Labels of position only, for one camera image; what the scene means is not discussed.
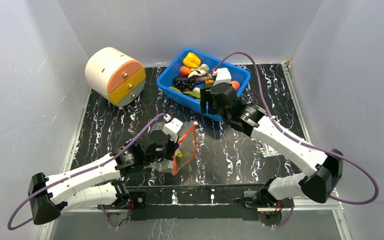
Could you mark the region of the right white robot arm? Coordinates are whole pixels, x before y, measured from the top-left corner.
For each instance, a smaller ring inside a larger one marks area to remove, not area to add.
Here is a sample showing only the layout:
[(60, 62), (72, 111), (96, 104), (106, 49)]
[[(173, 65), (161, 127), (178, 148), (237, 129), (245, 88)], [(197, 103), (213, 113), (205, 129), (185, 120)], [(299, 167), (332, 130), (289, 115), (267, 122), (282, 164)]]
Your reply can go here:
[(229, 83), (203, 87), (200, 96), (202, 113), (220, 115), (234, 130), (268, 144), (301, 170), (300, 174), (269, 179), (258, 193), (245, 197), (245, 204), (275, 207), (293, 197), (321, 204), (328, 200), (342, 176), (340, 158), (307, 147), (307, 141), (284, 127), (276, 128), (262, 107), (245, 103)]

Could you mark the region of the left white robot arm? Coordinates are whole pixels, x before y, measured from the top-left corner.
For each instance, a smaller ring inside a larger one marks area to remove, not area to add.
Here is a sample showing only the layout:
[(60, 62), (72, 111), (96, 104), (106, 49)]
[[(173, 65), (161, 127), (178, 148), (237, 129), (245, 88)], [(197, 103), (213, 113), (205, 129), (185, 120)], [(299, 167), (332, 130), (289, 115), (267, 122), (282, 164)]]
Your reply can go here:
[(132, 146), (117, 148), (74, 170), (50, 176), (42, 172), (33, 175), (27, 192), (33, 223), (49, 223), (67, 210), (86, 204), (124, 208), (129, 203), (129, 194), (112, 181), (140, 172), (153, 163), (173, 160), (180, 138), (180, 133), (154, 130)]

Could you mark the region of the clear orange zip bag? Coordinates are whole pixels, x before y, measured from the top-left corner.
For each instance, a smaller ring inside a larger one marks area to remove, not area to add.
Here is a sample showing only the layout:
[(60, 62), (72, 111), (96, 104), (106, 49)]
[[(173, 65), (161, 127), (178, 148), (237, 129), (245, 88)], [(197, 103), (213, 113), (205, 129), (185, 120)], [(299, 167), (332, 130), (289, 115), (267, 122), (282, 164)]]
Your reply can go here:
[[(154, 169), (161, 173), (170, 173), (172, 175), (177, 175), (180, 169), (188, 165), (195, 157), (197, 153), (197, 125), (196, 121), (183, 122), (183, 126), (179, 132), (179, 147), (177, 150), (180, 150), (183, 154), (182, 158), (176, 158), (176, 151), (173, 156), (173, 160), (165, 159), (161, 162), (153, 162), (146, 166), (147, 169)], [(164, 123), (156, 123), (151, 127), (152, 131), (163, 130)]]

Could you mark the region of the yellow toy banana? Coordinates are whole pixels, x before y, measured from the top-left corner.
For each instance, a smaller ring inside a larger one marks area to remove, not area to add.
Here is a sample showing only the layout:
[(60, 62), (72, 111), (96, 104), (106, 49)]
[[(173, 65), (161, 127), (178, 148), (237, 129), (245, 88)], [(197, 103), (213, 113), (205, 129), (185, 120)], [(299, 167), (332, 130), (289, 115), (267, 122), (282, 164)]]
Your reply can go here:
[(181, 152), (180, 150), (177, 150), (177, 151), (175, 152), (175, 157), (176, 157), (176, 158), (182, 158), (182, 157), (183, 157), (182, 152)]

